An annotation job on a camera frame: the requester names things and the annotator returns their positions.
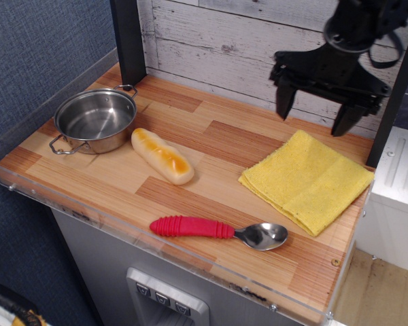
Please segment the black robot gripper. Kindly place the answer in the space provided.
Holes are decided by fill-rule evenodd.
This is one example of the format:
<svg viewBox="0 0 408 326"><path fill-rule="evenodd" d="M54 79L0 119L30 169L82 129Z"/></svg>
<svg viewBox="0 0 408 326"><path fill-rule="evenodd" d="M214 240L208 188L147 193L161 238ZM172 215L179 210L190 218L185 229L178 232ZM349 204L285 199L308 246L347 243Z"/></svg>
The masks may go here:
<svg viewBox="0 0 408 326"><path fill-rule="evenodd" d="M285 120L298 91L339 103L331 134L344 136L364 115L375 114L391 87L349 54L332 46L305 52L278 51L269 79L277 87L276 112Z"/></svg>

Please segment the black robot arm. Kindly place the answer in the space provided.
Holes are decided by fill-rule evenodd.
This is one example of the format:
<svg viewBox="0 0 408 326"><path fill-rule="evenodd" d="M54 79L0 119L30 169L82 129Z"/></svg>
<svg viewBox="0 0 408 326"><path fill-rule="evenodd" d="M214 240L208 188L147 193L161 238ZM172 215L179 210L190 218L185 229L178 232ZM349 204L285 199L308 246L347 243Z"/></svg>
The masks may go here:
<svg viewBox="0 0 408 326"><path fill-rule="evenodd" d="M345 135L362 117L375 115L391 87L360 64L373 44L388 37L401 58L396 30L407 26L408 1L340 1L324 27L325 43L304 52L278 51L270 74L277 88L276 112L286 119L296 92L339 103L331 134Z"/></svg>

